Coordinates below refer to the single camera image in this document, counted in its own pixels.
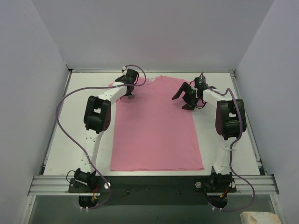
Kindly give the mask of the pink t-shirt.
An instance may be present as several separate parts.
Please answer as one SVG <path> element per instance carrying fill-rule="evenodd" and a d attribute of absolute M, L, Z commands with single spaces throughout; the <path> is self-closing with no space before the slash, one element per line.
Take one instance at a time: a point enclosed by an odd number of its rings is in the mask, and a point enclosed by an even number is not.
<path fill-rule="evenodd" d="M 191 111 L 172 97 L 183 79 L 140 79 L 133 98 L 116 101 L 112 171 L 202 170 Z"/>

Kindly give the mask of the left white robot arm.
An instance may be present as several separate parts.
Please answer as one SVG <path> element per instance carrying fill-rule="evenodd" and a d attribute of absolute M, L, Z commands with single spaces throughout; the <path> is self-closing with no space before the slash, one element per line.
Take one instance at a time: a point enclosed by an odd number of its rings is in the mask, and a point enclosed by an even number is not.
<path fill-rule="evenodd" d="M 98 96 L 90 96 L 87 100 L 84 114 L 86 128 L 84 152 L 74 175 L 75 181 L 79 182 L 80 188 L 85 192 L 94 190 L 98 185 L 94 166 L 100 140 L 111 123 L 112 105 L 121 97 L 132 95 L 138 78 L 137 71 L 125 68 L 123 75 L 117 78 L 109 89 Z"/>

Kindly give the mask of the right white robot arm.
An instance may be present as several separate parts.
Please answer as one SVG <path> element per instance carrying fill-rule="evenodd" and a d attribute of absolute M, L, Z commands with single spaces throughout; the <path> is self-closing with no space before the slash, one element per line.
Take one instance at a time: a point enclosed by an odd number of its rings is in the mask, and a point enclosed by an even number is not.
<path fill-rule="evenodd" d="M 236 99 L 230 88 L 220 93 L 216 87 L 209 86 L 204 74 L 200 74 L 193 82 L 194 86 L 184 82 L 171 99 L 183 96 L 185 105 L 182 109 L 189 111 L 194 110 L 198 102 L 202 102 L 203 106 L 210 104 L 216 109 L 215 129 L 220 136 L 220 148 L 213 171 L 220 175 L 231 174 L 236 144 L 247 129 L 244 102 Z"/>

